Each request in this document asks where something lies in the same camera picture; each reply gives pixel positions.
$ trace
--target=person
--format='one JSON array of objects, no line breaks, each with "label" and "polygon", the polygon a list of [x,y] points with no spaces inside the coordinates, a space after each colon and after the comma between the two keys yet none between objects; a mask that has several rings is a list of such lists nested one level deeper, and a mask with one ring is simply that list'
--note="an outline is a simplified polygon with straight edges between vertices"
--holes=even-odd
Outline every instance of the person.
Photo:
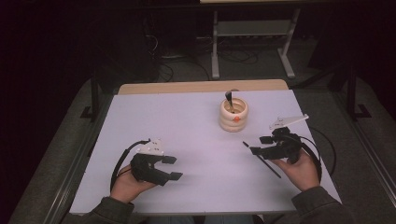
[{"label": "person", "polygon": [[[318,173],[312,159],[306,152],[300,150],[300,159],[291,164],[289,161],[273,160],[296,186],[301,193],[291,199],[301,218],[302,224],[311,223],[355,223],[352,214],[341,203],[336,201],[328,192],[320,186]],[[152,189],[154,184],[145,181],[136,181],[131,175],[131,167],[127,166],[120,170],[119,176],[108,197],[88,214],[82,217],[66,218],[65,223],[128,223],[134,210],[131,203],[140,193]],[[250,216],[208,216],[205,223],[253,223]],[[193,223],[192,217],[169,217],[166,223]],[[160,223],[163,219],[154,218],[148,223]]]}]

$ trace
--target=background table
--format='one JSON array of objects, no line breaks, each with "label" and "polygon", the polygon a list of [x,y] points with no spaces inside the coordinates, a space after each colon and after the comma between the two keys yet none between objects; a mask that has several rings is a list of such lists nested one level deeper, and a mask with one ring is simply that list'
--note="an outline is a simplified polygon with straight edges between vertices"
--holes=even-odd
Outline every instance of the background table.
[{"label": "background table", "polygon": [[[267,83],[282,81],[268,80]],[[248,84],[253,91],[247,91]],[[72,213],[91,211],[108,195],[111,173],[123,150],[139,140],[161,138],[165,155],[177,157],[173,165],[157,163],[167,173],[181,172],[178,181],[169,181],[140,195],[135,213],[145,215],[225,214],[286,212],[294,210],[290,199],[299,193],[277,168],[274,175],[253,156],[242,141],[260,146],[259,137],[271,135],[269,125],[277,117],[300,116],[302,111],[292,91],[258,91],[265,80],[210,82],[221,91],[124,94],[114,97],[106,121],[81,181]],[[163,90],[175,86],[204,86],[206,83],[162,84]],[[154,84],[139,84],[136,89]],[[121,88],[132,91],[134,85]],[[249,105],[247,127],[228,133],[219,126],[219,104],[224,90],[238,89],[233,95]],[[293,133],[312,139],[304,121],[290,126]],[[134,155],[134,148],[124,162]],[[322,186],[339,200],[323,165]]]}]

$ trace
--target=cream colored container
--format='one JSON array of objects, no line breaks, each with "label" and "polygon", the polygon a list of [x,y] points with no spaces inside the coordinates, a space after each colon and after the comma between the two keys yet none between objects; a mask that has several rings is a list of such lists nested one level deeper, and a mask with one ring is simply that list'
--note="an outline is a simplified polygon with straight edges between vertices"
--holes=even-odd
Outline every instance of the cream colored container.
[{"label": "cream colored container", "polygon": [[233,98],[233,112],[227,100],[221,102],[220,127],[227,132],[236,133],[243,130],[247,125],[248,104],[240,98]]}]

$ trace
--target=dark sleeve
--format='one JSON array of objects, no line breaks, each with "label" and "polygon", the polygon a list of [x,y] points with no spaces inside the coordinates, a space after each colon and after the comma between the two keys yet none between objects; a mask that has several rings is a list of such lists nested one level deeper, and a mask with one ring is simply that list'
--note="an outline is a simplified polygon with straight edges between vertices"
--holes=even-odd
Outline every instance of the dark sleeve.
[{"label": "dark sleeve", "polygon": [[352,214],[323,187],[301,192],[292,199],[303,224],[355,223]]},{"label": "dark sleeve", "polygon": [[82,217],[77,215],[68,215],[62,223],[123,224],[128,223],[133,211],[133,204],[122,203],[110,197],[105,197],[90,213],[85,214]]}]

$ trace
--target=hand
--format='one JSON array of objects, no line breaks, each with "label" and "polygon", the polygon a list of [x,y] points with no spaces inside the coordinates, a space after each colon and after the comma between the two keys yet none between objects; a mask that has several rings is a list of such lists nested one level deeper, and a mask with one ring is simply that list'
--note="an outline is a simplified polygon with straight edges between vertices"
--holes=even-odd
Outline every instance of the hand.
[{"label": "hand", "polygon": [[300,191],[320,185],[317,168],[312,158],[303,149],[300,149],[300,159],[294,164],[291,164],[289,160],[287,162],[272,160],[271,162],[277,165]]},{"label": "hand", "polygon": [[123,203],[130,203],[140,193],[156,185],[146,181],[137,181],[131,173],[131,165],[119,171],[119,176],[110,192],[110,197]]}]

